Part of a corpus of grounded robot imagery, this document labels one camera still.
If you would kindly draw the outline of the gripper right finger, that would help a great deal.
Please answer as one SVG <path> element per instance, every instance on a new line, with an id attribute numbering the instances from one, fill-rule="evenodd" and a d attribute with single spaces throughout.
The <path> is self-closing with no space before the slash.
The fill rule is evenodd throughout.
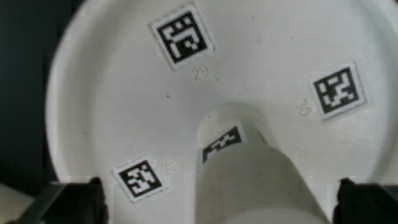
<path id="1" fill-rule="evenodd" d="M 398 185 L 340 181 L 332 224 L 398 224 Z"/>

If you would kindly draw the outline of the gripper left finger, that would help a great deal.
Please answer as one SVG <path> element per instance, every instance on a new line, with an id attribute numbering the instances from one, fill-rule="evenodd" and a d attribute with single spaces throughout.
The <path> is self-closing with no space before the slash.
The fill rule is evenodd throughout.
<path id="1" fill-rule="evenodd" d="M 109 224 L 103 182 L 53 182 L 45 188 L 14 224 Z"/>

